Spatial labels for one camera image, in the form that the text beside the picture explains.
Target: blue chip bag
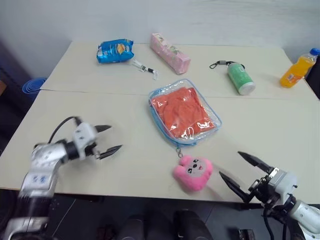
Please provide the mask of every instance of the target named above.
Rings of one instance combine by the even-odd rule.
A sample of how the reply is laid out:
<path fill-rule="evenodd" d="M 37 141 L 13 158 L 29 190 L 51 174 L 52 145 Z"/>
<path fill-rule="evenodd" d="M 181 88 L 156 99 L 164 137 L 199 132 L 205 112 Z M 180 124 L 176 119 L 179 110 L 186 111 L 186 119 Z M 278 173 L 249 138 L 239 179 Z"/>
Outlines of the blue chip bag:
<path fill-rule="evenodd" d="M 100 64 L 125 62 L 134 57 L 133 44 L 134 41 L 128 39 L 104 41 L 98 46 L 96 59 Z"/>

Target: clear plastic pouch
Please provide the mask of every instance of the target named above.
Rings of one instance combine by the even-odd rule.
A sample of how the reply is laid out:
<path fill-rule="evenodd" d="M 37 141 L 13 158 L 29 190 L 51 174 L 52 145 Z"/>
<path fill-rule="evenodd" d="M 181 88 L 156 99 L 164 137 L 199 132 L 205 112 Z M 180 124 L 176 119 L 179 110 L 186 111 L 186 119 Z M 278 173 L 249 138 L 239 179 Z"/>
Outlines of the clear plastic pouch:
<path fill-rule="evenodd" d="M 149 105 L 156 125 L 177 147 L 195 145 L 222 125 L 219 116 L 188 79 L 150 92 Z"/>

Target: plush keychain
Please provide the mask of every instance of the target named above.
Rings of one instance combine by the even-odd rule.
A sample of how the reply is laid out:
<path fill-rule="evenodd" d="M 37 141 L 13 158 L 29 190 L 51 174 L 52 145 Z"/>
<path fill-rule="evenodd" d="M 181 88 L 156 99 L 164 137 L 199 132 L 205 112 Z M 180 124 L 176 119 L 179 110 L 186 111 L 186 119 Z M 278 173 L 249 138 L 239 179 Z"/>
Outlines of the plush keychain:
<path fill-rule="evenodd" d="M 202 190 L 213 172 L 212 163 L 203 157 L 183 156 L 180 148 L 177 148 L 177 152 L 180 161 L 173 171 L 174 177 L 190 191 Z"/>

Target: bottle label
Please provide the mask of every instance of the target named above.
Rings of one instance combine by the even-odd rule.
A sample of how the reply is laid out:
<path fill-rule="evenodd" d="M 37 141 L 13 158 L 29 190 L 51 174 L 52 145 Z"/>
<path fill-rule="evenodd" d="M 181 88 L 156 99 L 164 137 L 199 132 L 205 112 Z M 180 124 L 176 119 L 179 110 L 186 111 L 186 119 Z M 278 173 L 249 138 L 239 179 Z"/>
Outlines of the bottle label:
<path fill-rule="evenodd" d="M 286 78 L 290 83 L 295 84 L 298 82 L 300 79 L 302 79 L 303 76 L 297 76 L 293 75 L 292 73 Z"/>

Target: orange bottle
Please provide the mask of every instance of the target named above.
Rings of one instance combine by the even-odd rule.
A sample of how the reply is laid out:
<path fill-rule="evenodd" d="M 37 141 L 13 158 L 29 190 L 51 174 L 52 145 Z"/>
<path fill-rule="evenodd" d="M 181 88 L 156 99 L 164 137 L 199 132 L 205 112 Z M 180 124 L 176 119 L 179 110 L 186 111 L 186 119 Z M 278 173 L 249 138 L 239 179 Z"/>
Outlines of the orange bottle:
<path fill-rule="evenodd" d="M 307 74 L 309 68 L 315 65 L 319 54 L 319 48 L 312 48 L 309 53 L 299 57 L 298 61 L 282 76 L 280 84 L 285 88 L 291 88 L 295 85 Z"/>

